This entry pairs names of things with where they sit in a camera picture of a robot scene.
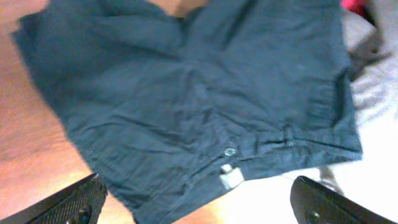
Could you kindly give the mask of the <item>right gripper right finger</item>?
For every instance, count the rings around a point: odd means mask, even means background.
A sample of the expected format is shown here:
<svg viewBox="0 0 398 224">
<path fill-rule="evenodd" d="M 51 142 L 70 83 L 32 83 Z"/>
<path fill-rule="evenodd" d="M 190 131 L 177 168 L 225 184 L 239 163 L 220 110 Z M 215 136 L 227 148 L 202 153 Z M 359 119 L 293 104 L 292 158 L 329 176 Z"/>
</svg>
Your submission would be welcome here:
<svg viewBox="0 0 398 224">
<path fill-rule="evenodd" d="M 302 175 L 293 182 L 290 204 L 299 224 L 397 224 Z"/>
</svg>

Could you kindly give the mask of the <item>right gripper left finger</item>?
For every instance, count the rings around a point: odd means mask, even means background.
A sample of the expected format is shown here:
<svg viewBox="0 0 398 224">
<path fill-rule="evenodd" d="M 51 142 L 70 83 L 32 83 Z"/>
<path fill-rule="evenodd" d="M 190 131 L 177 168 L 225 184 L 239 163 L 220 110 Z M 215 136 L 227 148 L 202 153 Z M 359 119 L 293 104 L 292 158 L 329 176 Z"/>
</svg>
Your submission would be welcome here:
<svg viewBox="0 0 398 224">
<path fill-rule="evenodd" d="M 1 224 L 97 224 L 107 196 L 100 175 L 91 174 Z"/>
</svg>

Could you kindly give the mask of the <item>navy blue shorts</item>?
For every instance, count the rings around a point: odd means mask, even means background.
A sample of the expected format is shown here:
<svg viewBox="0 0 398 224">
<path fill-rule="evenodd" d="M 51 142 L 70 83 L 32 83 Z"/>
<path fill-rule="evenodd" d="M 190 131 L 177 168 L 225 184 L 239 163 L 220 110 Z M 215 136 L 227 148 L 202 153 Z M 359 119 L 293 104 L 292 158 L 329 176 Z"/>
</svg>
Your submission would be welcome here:
<svg viewBox="0 0 398 224">
<path fill-rule="evenodd" d="M 69 140 L 137 223 L 244 180 L 358 161 L 338 1 L 58 0 L 13 37 Z"/>
</svg>

